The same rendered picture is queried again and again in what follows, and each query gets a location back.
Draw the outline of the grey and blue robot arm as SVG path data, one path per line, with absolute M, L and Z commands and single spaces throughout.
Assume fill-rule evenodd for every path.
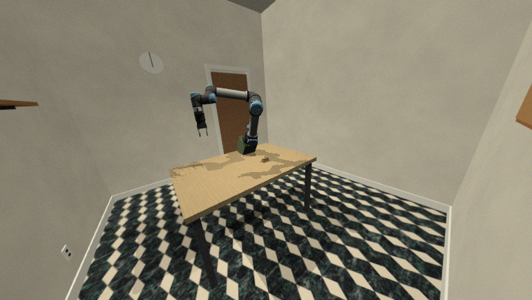
M 205 95 L 200 93 L 190 93 L 192 107 L 199 107 L 203 104 L 214 104 L 217 102 L 216 97 L 225 97 L 236 100 L 249 102 L 250 123 L 247 125 L 243 142 L 254 146 L 258 144 L 258 121 L 263 112 L 263 103 L 259 94 L 251 91 L 235 91 L 225 88 L 216 88 L 213 85 L 207 85 Z

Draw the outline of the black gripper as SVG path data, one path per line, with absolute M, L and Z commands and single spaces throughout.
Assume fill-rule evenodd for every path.
M 199 133 L 199 136 L 200 136 L 199 129 L 205 128 L 206 131 L 207 131 L 207 124 L 205 123 L 205 115 L 203 113 L 204 112 L 203 111 L 203 107 L 202 106 L 193 107 L 193 112 L 194 112 L 194 115 L 195 115 L 195 119 L 196 119 L 196 122 L 197 122 L 198 133 Z

